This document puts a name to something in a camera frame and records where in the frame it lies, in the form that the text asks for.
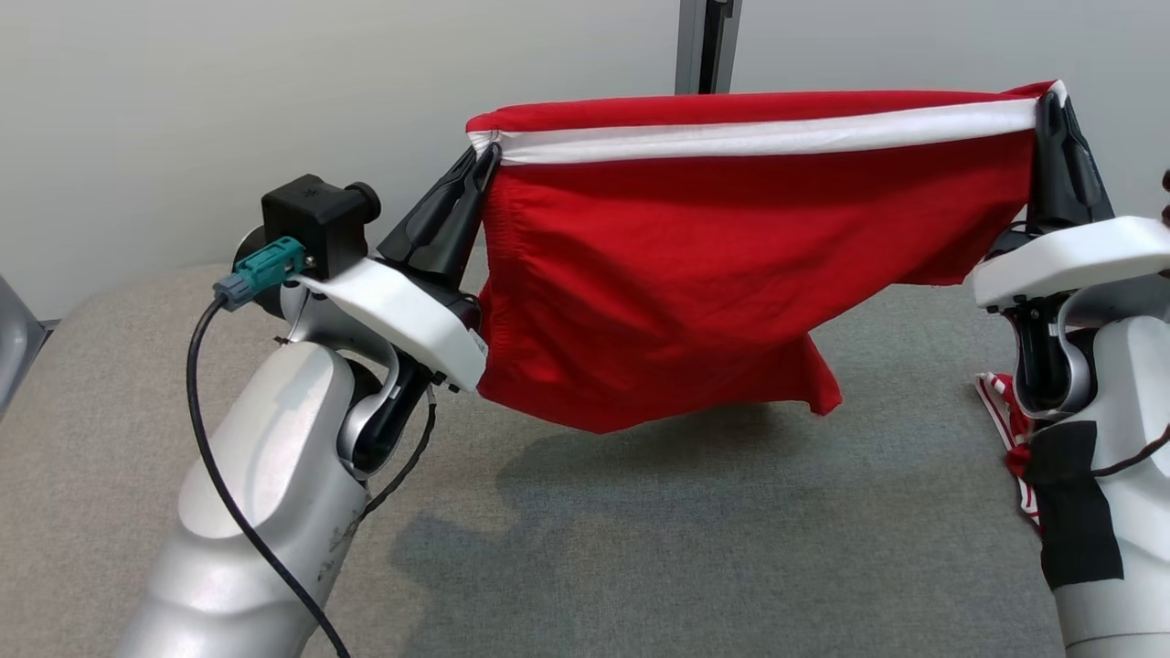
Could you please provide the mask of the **grey partition post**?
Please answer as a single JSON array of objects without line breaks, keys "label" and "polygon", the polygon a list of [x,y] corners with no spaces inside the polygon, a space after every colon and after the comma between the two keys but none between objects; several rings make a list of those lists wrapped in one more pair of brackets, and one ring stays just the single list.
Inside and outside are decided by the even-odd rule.
[{"label": "grey partition post", "polygon": [[675,92],[729,92],[743,0],[680,0]]}]

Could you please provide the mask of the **red shorts with white trim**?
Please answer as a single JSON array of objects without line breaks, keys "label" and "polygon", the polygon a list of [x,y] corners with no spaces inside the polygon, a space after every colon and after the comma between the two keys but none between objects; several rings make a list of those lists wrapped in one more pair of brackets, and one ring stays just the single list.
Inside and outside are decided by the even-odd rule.
[{"label": "red shorts with white trim", "polygon": [[1037,105],[1000,92],[716,92],[504,107],[486,200],[479,393],[594,433],[841,400],[815,325],[957,286],[1028,200]]}]

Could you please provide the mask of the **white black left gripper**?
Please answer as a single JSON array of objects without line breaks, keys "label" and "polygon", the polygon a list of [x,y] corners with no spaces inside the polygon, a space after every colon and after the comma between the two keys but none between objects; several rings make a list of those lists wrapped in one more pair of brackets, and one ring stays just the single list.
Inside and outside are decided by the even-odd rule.
[{"label": "white black left gripper", "polygon": [[[388,263],[415,266],[438,285],[463,282],[501,155],[498,146],[486,148],[480,158],[475,149],[464,150],[377,254]],[[486,371],[484,341],[401,270],[362,259],[326,281],[303,274],[297,281],[460,390],[477,390]]]}]

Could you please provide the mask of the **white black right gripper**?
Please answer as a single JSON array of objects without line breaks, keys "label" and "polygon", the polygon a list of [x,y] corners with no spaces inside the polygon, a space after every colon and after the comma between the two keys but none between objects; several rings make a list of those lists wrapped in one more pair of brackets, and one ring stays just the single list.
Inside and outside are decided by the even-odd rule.
[{"label": "white black right gripper", "polygon": [[1028,229],[1087,225],[1057,229],[978,265],[976,304],[1004,309],[1018,297],[1048,297],[1170,268],[1166,225],[1115,215],[1071,101],[1045,92],[1037,101]]}]

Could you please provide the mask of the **red white basketball jersey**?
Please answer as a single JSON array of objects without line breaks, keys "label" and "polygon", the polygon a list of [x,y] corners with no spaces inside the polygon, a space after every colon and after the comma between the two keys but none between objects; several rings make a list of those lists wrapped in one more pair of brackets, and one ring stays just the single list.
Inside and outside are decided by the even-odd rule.
[{"label": "red white basketball jersey", "polygon": [[1019,507],[1023,518],[1028,519],[1040,530],[1039,503],[1035,488],[1025,482],[1024,475],[1028,466],[1028,439],[1035,429],[1035,421],[1024,414],[1016,400],[1013,378],[1004,372],[979,372],[976,376],[976,392],[994,421],[998,436],[1005,447],[1004,465],[1016,478]]}]

